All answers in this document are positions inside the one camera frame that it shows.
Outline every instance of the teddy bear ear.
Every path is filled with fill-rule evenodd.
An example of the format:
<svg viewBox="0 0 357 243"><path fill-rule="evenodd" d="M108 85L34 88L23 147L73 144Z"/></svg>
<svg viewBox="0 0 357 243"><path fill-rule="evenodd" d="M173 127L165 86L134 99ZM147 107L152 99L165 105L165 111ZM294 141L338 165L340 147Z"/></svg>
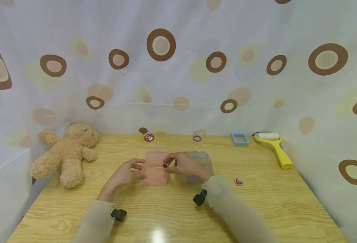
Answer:
<svg viewBox="0 0 357 243"><path fill-rule="evenodd" d="M68 126L71 126L73 124L81 124L81 122L79 122L78 120L73 120L73 121L68 123Z"/></svg>

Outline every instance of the sheer sleeve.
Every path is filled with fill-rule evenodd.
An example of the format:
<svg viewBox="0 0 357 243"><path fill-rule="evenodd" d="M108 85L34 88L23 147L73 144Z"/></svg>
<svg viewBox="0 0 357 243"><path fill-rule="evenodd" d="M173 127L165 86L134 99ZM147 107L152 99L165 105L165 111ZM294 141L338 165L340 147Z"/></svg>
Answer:
<svg viewBox="0 0 357 243"><path fill-rule="evenodd" d="M111 212L114 208L114 203L93 201L89 205L72 243L106 242L114 225L114 219L111 217Z"/></svg>
<svg viewBox="0 0 357 243"><path fill-rule="evenodd" d="M279 242L265 221L219 176L205 182L210 207L221 215L238 242Z"/></svg>

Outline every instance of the teddy bear head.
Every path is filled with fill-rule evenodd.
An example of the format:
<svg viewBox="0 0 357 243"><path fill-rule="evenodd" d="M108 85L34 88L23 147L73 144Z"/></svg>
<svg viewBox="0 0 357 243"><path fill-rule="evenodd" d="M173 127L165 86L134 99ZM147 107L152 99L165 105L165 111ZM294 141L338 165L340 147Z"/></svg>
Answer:
<svg viewBox="0 0 357 243"><path fill-rule="evenodd" d="M78 121L72 121L68 124L65 136L77 140L81 145L92 148L100 141L99 133L90 125Z"/></svg>

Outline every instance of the wood grain tabletop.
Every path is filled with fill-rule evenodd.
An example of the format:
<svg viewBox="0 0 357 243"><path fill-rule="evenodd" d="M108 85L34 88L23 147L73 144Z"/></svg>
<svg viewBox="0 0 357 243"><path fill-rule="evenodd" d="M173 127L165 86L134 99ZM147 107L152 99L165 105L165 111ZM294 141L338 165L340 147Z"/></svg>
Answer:
<svg viewBox="0 0 357 243"><path fill-rule="evenodd" d="M249 146L234 146L229 136L102 135L98 159L83 162L84 179L74 189L52 177L19 223L8 243L71 242L90 202L116 168L148 149L169 152L206 151L215 175L222 175L234 192L263 217L281 242L347 242L295 168L281 169L274 152L249 138ZM243 186L235 186L241 178ZM185 177L169 174L167 186L140 182L119 190L115 205L127 211L115 222L107 242L236 242L221 217L205 202L192 201L201 185L186 184Z"/></svg>

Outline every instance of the clear plastic box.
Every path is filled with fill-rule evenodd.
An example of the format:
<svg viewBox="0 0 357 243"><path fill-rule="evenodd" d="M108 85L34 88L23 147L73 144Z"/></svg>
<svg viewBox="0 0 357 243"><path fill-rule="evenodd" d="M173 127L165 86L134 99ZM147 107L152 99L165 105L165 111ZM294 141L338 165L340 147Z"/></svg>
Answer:
<svg viewBox="0 0 357 243"><path fill-rule="evenodd" d="M168 174L162 168L162 161L168 154L167 150L160 149L146 151L146 162L142 166L142 173L146 173L147 178L142 180L142 185L165 186L168 184Z"/></svg>
<svg viewBox="0 0 357 243"><path fill-rule="evenodd" d="M191 156L193 159L196 159L196 161L201 164L201 166L205 167L208 169L208 171L213 175L213 169L212 169L212 162L211 159L209 158L209 155L205 151L187 151L187 154ZM200 180L198 179L197 176L189 176L186 177L186 182L190 184L200 184Z"/></svg>

